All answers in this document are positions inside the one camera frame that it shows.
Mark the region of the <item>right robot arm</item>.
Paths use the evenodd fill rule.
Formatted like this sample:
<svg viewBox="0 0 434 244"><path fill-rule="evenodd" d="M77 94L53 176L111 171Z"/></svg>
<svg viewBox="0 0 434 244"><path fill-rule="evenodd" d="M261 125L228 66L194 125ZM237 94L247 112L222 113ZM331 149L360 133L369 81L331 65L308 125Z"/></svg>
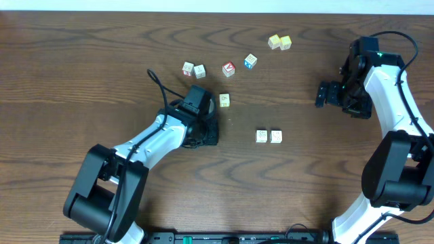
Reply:
<svg viewBox="0 0 434 244"><path fill-rule="evenodd" d="M433 129L423 119L407 82L399 54L382 52L378 35L360 37L349 46L340 68L342 81L320 83L315 106L340 107L356 119L377 114L382 141L361 175L361 194L332 220L328 243L396 243L379 238L376 231L390 219L408 224L421 220L402 217L433 200Z"/></svg>

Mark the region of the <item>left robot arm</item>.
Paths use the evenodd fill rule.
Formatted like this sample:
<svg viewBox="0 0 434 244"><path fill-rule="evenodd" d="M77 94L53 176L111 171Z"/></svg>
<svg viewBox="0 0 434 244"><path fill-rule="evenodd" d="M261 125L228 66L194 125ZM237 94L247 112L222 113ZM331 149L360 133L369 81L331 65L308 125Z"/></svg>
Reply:
<svg viewBox="0 0 434 244"><path fill-rule="evenodd" d="M89 149L66 198L63 214L96 233L95 243L141 243L135 222L150 170L177 148L215 146L219 130L214 95L192 85L166 103L155 121L131 140Z"/></svg>

